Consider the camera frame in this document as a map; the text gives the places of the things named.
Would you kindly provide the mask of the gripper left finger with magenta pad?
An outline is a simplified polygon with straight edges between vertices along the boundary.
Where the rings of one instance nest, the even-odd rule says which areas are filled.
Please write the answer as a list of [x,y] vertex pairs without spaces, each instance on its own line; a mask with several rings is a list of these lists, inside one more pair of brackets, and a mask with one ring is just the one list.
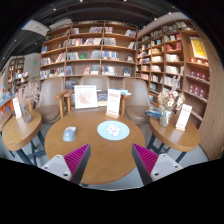
[[90,155],[90,145],[86,144],[65,156],[54,156],[42,166],[42,169],[79,185]]

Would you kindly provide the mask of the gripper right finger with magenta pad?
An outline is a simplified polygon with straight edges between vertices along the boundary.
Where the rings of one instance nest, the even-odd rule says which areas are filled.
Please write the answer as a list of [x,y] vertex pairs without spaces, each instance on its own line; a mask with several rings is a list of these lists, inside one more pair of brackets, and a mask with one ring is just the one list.
[[132,156],[143,185],[148,185],[182,169],[182,167],[167,154],[157,155],[137,144],[132,144]]

